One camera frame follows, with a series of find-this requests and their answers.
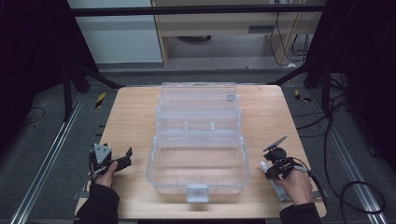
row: black cable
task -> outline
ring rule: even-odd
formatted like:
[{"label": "black cable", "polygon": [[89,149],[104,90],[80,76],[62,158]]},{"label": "black cable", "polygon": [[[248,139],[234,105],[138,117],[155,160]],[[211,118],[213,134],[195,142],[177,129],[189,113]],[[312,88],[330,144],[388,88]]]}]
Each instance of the black cable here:
[{"label": "black cable", "polygon": [[[366,210],[364,210],[364,209],[359,209],[358,207],[352,207],[352,208],[353,208],[355,211],[358,211],[358,212],[361,212],[361,213],[367,214],[367,215],[368,215],[368,214],[375,215],[375,214],[380,214],[380,213],[382,213],[382,212],[385,210],[385,207],[386,207],[386,205],[387,205],[387,202],[386,202],[386,200],[385,200],[385,197],[384,197],[384,195],[379,191],[378,188],[376,188],[374,185],[371,185],[371,184],[369,184],[369,183],[367,183],[367,182],[363,182],[363,181],[359,181],[359,180],[349,182],[349,183],[343,188],[343,191],[341,192],[340,197],[341,197],[341,198],[344,198],[344,195],[345,195],[347,189],[350,188],[351,186],[357,185],[357,184],[369,186],[370,188],[374,189],[374,190],[378,193],[378,195],[381,197],[382,205],[381,205],[380,208],[379,208],[378,210],[376,210],[376,211],[366,211]],[[344,211],[344,209],[343,209],[344,203],[346,203],[344,200],[340,200],[341,216],[343,217],[344,222],[347,223],[346,216],[345,216],[345,211]]]},{"label": "black cable", "polygon": [[317,120],[313,121],[312,123],[306,124],[305,126],[303,126],[303,127],[298,127],[298,128],[296,128],[296,129],[297,129],[297,130],[301,130],[301,129],[310,127],[310,126],[312,126],[312,125],[314,125],[314,124],[319,123],[321,120],[326,119],[326,118],[327,118],[327,116],[325,115],[325,116],[321,117],[320,119],[317,119]]},{"label": "black cable", "polygon": [[308,49],[309,49],[309,35],[305,35],[303,49],[295,49],[294,48],[297,38],[300,41],[300,35],[296,35],[294,37],[293,43],[291,44],[291,53],[295,56],[302,57],[301,61],[302,61],[302,63],[305,63],[305,59],[306,59],[306,56],[308,55]]},{"label": "black cable", "polygon": [[35,106],[35,107],[31,108],[31,111],[34,110],[34,109],[40,109],[43,113],[40,115],[40,117],[38,119],[34,119],[32,121],[29,121],[29,122],[24,122],[22,125],[28,125],[28,124],[36,123],[39,120],[41,120],[44,117],[44,115],[46,115],[46,110],[44,108],[39,107],[39,106]]},{"label": "black cable", "polygon": [[301,138],[310,138],[310,137],[321,137],[324,136],[325,133],[317,134],[317,135],[299,135]]},{"label": "black cable", "polygon": [[311,179],[314,181],[315,185],[316,185],[317,188],[318,188],[318,192],[319,192],[319,194],[320,194],[320,197],[322,198],[322,201],[323,201],[323,203],[324,203],[324,206],[327,208],[327,199],[326,199],[326,197],[325,197],[325,195],[324,195],[323,188],[321,187],[321,185],[320,185],[318,179],[317,179],[317,178],[314,176],[314,174],[312,173],[312,170],[310,170],[310,169],[308,168],[308,166],[307,166],[302,160],[299,160],[299,159],[297,159],[297,158],[295,158],[295,157],[289,157],[289,158],[292,159],[292,160],[297,160],[297,161],[307,170],[307,173],[308,173],[309,177],[311,177]]},{"label": "black cable", "polygon": [[[274,56],[275,56],[276,54],[275,54],[274,48],[273,48],[273,46],[272,46],[272,37],[273,37],[274,31],[275,31],[275,28],[277,27],[277,32],[278,32],[278,34],[279,34],[279,39],[280,39],[280,42],[281,42],[281,44],[282,44],[283,53],[286,55],[286,57],[287,57],[292,63],[297,63],[297,62],[299,62],[300,60],[297,60],[297,61],[296,61],[296,60],[293,60],[293,59],[289,58],[289,56],[288,56],[288,54],[287,54],[287,52],[286,52],[285,44],[284,44],[283,39],[282,39],[282,36],[281,36],[281,34],[280,34],[280,30],[279,30],[279,26],[278,26],[278,21],[279,21],[279,12],[276,13],[276,21],[275,21],[275,24],[274,24],[274,29],[273,29],[273,31],[271,32],[271,35],[270,35],[270,46],[271,46],[271,51],[273,52],[273,54],[274,54]],[[275,61],[276,61],[276,63],[277,63],[278,65],[280,65],[280,66],[285,66],[285,65],[287,65],[287,64],[279,63],[276,59],[275,59]]]},{"label": "black cable", "polygon": [[302,115],[295,115],[295,116],[291,116],[292,118],[299,118],[299,117],[304,117],[304,116],[308,116],[308,115],[315,115],[315,114],[322,114],[320,112],[316,112],[316,113],[307,113],[307,114],[302,114]]},{"label": "black cable", "polygon": [[[333,112],[337,107],[342,106],[342,105],[345,104],[345,100],[344,100],[344,101],[338,103],[337,105],[334,105],[335,99],[332,101],[332,105],[331,105],[331,114],[332,114],[332,112]],[[369,184],[369,183],[366,183],[366,182],[363,182],[363,181],[353,181],[353,182],[348,183],[348,184],[343,188],[341,195],[338,195],[338,193],[335,191],[335,189],[334,189],[334,187],[333,187],[333,185],[332,185],[332,182],[331,182],[331,180],[330,180],[330,176],[329,176],[329,172],[328,172],[328,165],[327,165],[327,138],[328,138],[328,134],[329,134],[329,131],[330,131],[331,127],[332,127],[332,116],[329,116],[329,123],[328,123],[328,125],[327,125],[326,134],[324,135],[324,141],[323,141],[323,159],[324,159],[323,164],[324,164],[324,172],[325,172],[326,180],[327,180],[327,182],[328,182],[328,184],[329,184],[329,187],[330,187],[330,189],[332,190],[332,193],[334,194],[334,196],[335,196],[336,198],[338,198],[338,200],[340,200],[340,209],[341,209],[341,214],[342,214],[344,223],[347,223],[347,220],[345,219],[344,204],[347,205],[348,207],[350,207],[350,208],[352,208],[352,209],[354,209],[354,210],[356,210],[356,211],[358,211],[358,212],[362,212],[362,213],[364,213],[364,214],[372,214],[372,215],[375,215],[375,214],[381,213],[382,211],[385,210],[385,207],[386,207],[385,197],[383,196],[383,194],[382,194],[377,188],[375,188],[373,185],[371,185],[371,184]],[[378,194],[381,196],[381,199],[382,199],[382,201],[383,201],[383,204],[382,204],[382,206],[380,206],[380,209],[379,209],[379,210],[377,210],[377,211],[366,211],[366,210],[362,210],[362,209],[360,209],[359,207],[357,207],[357,206],[355,206],[355,205],[352,205],[351,203],[347,202],[347,201],[344,199],[344,195],[345,195],[346,190],[347,190],[350,186],[355,185],[355,184],[363,184],[363,185],[369,186],[370,188],[373,188],[373,189],[375,189],[375,190],[378,192]]]}]

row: person's arm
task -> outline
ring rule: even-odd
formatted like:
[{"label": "person's arm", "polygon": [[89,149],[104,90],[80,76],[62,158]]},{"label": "person's arm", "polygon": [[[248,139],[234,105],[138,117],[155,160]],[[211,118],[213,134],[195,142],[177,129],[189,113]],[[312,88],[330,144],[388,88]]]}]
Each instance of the person's arm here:
[{"label": "person's arm", "polygon": [[318,210],[312,201],[312,183],[307,173],[292,170],[286,179],[276,179],[275,182],[294,203],[280,212],[282,224],[321,223]]},{"label": "person's arm", "polygon": [[113,173],[117,169],[114,161],[107,172],[98,176],[90,186],[90,197],[76,214],[74,224],[113,224],[119,223],[118,206],[120,197],[111,188]]}]

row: gray carpet floor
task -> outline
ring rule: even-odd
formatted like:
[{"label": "gray carpet floor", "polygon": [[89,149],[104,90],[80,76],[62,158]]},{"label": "gray carpet floor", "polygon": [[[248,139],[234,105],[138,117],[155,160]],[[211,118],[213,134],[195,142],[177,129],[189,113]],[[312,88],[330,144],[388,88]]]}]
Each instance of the gray carpet floor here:
[{"label": "gray carpet floor", "polygon": [[[260,70],[243,71],[199,71],[195,74],[188,72],[166,74],[162,72],[139,73],[125,76],[125,74],[107,75],[109,79],[127,85],[157,85],[163,81],[236,81],[242,83],[265,83],[273,78],[282,76],[283,72],[271,76],[259,76]],[[56,162],[51,167],[48,179],[38,195],[35,205],[29,216],[29,220],[73,220],[77,200],[72,199],[74,192],[80,191],[85,183],[88,164],[87,155],[93,143],[100,141],[103,125],[111,110],[111,106],[117,94],[95,80],[89,79],[91,89],[83,93],[81,109],[64,142]],[[284,87],[283,92],[294,116],[296,127],[320,118],[318,107],[314,103],[308,103],[295,98],[296,88]],[[317,90],[307,91],[300,89],[303,97],[312,97]],[[106,98],[100,108],[95,108],[98,95],[105,91]],[[9,145],[10,153],[1,158],[0,172],[0,219],[10,219],[18,205],[30,187],[35,174],[42,161],[45,159],[52,141],[60,130],[64,118],[62,86],[56,86],[37,95],[34,108],[26,117],[20,133]],[[309,137],[324,133],[326,125],[320,122],[314,126],[299,130],[299,135],[304,145],[304,150],[311,167],[322,184],[322,187],[330,191],[323,168],[323,136]],[[374,184],[387,199],[387,209],[384,212],[389,223],[396,223],[396,200],[393,197],[393,189],[396,187],[396,175],[391,171],[388,164],[381,158],[372,157],[369,153],[368,143],[365,141],[356,121],[347,111],[347,107],[340,108],[334,113],[334,128],[343,136],[346,148],[359,166],[367,182]],[[348,182],[348,176],[340,162],[337,152],[333,149],[333,143],[329,141],[327,160],[330,164],[329,175],[334,188],[340,192]],[[360,205],[359,199],[353,193],[353,189],[346,194],[346,199],[356,205]],[[339,200],[334,196],[328,198],[328,214],[323,218],[324,223],[342,223]],[[371,223],[367,215],[358,213],[345,207],[348,223]],[[277,219],[270,219],[268,223],[278,223]]]},{"label": "gray carpet floor", "polygon": [[[228,43],[223,45],[226,49],[220,47],[224,42]],[[224,37],[213,36],[209,42],[189,45],[176,39],[172,41],[172,45],[169,64],[165,69],[143,69],[127,73],[113,71],[104,72],[102,75],[119,84],[131,86],[160,85],[165,81],[231,81],[262,84],[277,80],[292,69],[275,64],[271,50],[261,37],[238,36],[235,40],[232,37],[226,37],[224,40]],[[93,143],[100,141],[103,125],[106,124],[117,94],[117,90],[112,90],[92,78],[87,77],[87,80],[91,85],[87,93],[77,93],[73,90],[75,99],[82,97],[81,108],[55,163],[50,167],[48,178],[35,199],[26,223],[72,223],[78,201],[71,197],[74,192],[83,188],[88,172],[88,152]],[[314,98],[320,91],[320,87],[317,90],[305,90],[301,85],[302,80],[304,75],[299,75],[282,87],[296,127],[303,127],[321,116],[317,104],[295,98],[296,89],[303,97],[309,98]],[[106,98],[100,108],[95,108],[101,92],[106,92]],[[340,93],[332,91],[332,97]],[[63,119],[64,96],[61,85],[42,91],[35,97],[25,124],[7,146],[9,153],[0,158],[0,223],[9,223],[9,219],[21,204],[63,125]],[[396,198],[393,196],[396,174],[384,159],[370,155],[370,146],[353,115],[348,112],[347,106],[333,114],[333,123],[333,128],[342,136],[347,152],[357,164],[364,179],[375,185],[385,196],[387,209],[384,215],[388,223],[396,223]],[[340,201],[332,194],[324,172],[324,137],[312,137],[324,133],[325,129],[326,123],[322,121],[299,129],[298,132],[315,176],[322,187],[332,195],[328,198],[328,213],[322,219],[323,223],[343,223]],[[340,193],[348,183],[349,176],[331,139],[326,151],[329,177],[335,190]],[[361,205],[353,188],[346,193],[346,199],[357,206]],[[367,215],[348,207],[345,207],[345,212],[347,223],[372,223]],[[267,223],[279,223],[279,220],[269,219]]]}]

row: black pole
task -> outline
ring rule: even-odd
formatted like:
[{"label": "black pole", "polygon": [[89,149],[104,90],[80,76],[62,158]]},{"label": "black pole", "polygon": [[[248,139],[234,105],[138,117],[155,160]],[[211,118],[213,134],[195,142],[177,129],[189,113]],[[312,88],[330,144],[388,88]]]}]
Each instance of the black pole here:
[{"label": "black pole", "polygon": [[97,74],[97,73],[93,72],[89,68],[87,68],[87,67],[85,67],[85,66],[83,66],[83,65],[81,65],[79,63],[75,64],[75,69],[81,71],[82,73],[86,74],[87,76],[95,78],[96,80],[104,83],[105,85],[107,85],[110,88],[120,89],[122,87],[125,87],[124,85],[117,84],[115,82],[112,82],[112,81],[108,80],[105,77],[102,77],[100,74]]},{"label": "black pole", "polygon": [[116,8],[72,8],[45,13],[68,14],[75,17],[133,16],[170,14],[213,14],[254,12],[315,12],[340,10],[344,6],[326,4],[281,4],[281,5],[233,5],[233,6],[186,6],[186,7],[116,7]]},{"label": "black pole", "polygon": [[64,82],[64,121],[70,118],[73,111],[72,106],[72,90],[70,85],[70,77],[67,71],[67,67],[63,67],[62,71],[63,82]]}]

